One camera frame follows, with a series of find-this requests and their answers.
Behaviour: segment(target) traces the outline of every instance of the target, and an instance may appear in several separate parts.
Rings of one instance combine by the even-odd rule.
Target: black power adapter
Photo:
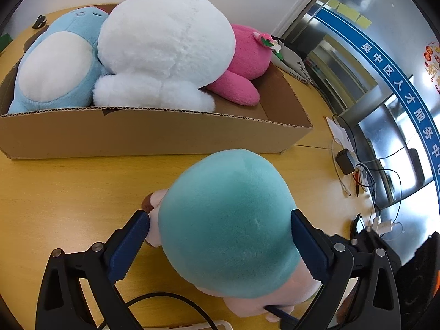
[[[355,172],[356,161],[347,148],[337,153],[335,160],[344,175],[350,175]]]

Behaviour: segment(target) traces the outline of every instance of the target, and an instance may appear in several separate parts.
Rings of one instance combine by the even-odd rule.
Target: sticky note
[[[330,6],[333,9],[337,9],[337,7],[339,6],[339,1],[338,0],[329,0],[329,2],[327,2],[326,5]]]
[[[355,22],[360,15],[360,13],[357,12],[355,9],[352,9],[351,7],[348,7],[343,3],[339,4],[339,6],[337,7],[337,11],[345,17],[351,19],[353,22]]]
[[[362,27],[363,29],[367,29],[370,27],[370,25],[372,24],[372,22],[367,19],[365,16],[360,15],[359,18],[357,19],[356,23]]]

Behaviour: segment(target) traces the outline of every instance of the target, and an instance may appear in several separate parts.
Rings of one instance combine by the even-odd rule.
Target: stuffed animal
[[[107,17],[90,6],[55,20],[21,59],[8,114],[89,106],[103,74],[97,44]]]
[[[320,286],[293,242],[289,188],[267,160],[247,150],[215,153],[166,190],[148,195],[146,238],[202,292],[238,316],[291,312]]]
[[[256,105],[260,101],[257,89],[250,82],[261,77],[269,68],[272,50],[281,46],[267,33],[248,26],[233,24],[235,54],[227,71],[207,89],[241,105]]]
[[[213,112],[199,88],[234,51],[230,23],[208,0],[126,0],[101,29],[98,56],[111,75],[97,81],[95,105]]]

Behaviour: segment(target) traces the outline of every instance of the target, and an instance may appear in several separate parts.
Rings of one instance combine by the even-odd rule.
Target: yellow tabletop
[[[68,10],[48,15],[49,23]],[[0,56],[0,80],[23,54],[29,28]],[[369,217],[371,199],[343,194],[332,162],[331,133],[324,115],[330,110],[313,87],[286,75],[309,114],[315,130],[283,154],[263,155],[286,180],[298,208],[315,226],[332,235],[349,235],[357,213]],[[0,155],[0,294],[25,328],[35,326],[41,279],[51,251],[86,250],[106,241],[140,208],[143,198],[169,187],[203,155],[131,156],[41,161],[11,161]],[[354,194],[352,179],[345,176]],[[82,282],[97,323],[102,316],[87,282]],[[117,283],[128,301],[153,291],[178,293],[200,305],[214,320],[227,320],[235,329],[277,329],[264,316],[238,318],[214,298],[198,291],[171,267],[161,248],[142,246],[126,278]],[[296,307],[301,316],[307,304]],[[203,322],[186,304],[150,299],[132,307],[141,325],[170,326]]]

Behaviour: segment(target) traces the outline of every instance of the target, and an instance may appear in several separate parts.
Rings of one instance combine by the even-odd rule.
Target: cardboard box
[[[278,153],[313,129],[274,65],[253,81],[260,92],[255,107],[213,95],[214,113],[86,107],[7,115],[17,68],[18,63],[0,84],[0,150],[11,159],[208,154],[232,148]]]

